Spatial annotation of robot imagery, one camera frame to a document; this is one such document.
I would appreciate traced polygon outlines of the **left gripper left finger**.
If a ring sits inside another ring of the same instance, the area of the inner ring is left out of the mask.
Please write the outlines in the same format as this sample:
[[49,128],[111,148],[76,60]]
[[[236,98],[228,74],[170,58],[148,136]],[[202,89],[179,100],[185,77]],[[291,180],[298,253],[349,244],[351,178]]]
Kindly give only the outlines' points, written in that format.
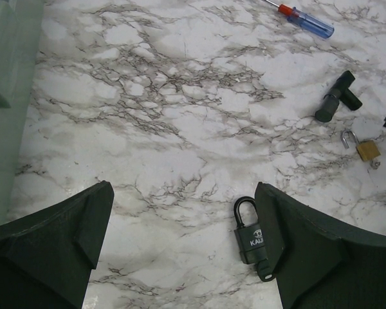
[[81,308],[114,195],[103,181],[0,225],[0,308]]

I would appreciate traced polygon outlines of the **black padlock with key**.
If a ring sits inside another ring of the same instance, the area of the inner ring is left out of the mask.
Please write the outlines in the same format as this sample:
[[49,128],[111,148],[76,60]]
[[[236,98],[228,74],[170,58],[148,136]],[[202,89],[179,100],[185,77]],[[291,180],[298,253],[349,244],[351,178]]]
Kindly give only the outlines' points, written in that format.
[[234,233],[239,247],[241,261],[245,265],[255,265],[257,275],[262,282],[272,281],[275,279],[275,275],[272,273],[268,263],[265,242],[258,221],[259,217],[257,217],[255,223],[245,225],[240,213],[240,206],[243,203],[249,203],[256,209],[254,198],[249,196],[242,196],[234,203],[233,212],[237,225]]

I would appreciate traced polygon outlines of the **brass padlock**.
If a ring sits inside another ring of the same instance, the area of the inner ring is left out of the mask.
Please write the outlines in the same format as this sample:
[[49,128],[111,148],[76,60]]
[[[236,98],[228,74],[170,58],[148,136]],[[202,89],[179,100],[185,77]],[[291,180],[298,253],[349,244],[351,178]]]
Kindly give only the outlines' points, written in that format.
[[349,149],[349,143],[347,141],[349,136],[353,139],[356,151],[364,162],[372,161],[381,155],[376,143],[373,140],[361,142],[359,141],[357,135],[351,130],[344,130],[340,134],[342,144],[346,149]]

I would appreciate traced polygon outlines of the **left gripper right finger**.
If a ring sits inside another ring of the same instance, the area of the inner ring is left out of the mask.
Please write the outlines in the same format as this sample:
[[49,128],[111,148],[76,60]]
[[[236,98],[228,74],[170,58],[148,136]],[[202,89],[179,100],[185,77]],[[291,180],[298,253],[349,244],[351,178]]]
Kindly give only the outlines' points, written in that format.
[[386,308],[386,236],[260,182],[256,210],[283,308]]

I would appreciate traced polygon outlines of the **small silver key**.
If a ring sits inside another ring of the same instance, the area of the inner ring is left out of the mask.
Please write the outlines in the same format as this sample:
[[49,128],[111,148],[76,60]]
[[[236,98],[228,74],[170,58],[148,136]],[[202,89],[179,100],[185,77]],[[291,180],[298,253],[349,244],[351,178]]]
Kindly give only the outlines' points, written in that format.
[[371,167],[375,170],[377,170],[380,167],[381,163],[378,160],[372,160],[371,161]]

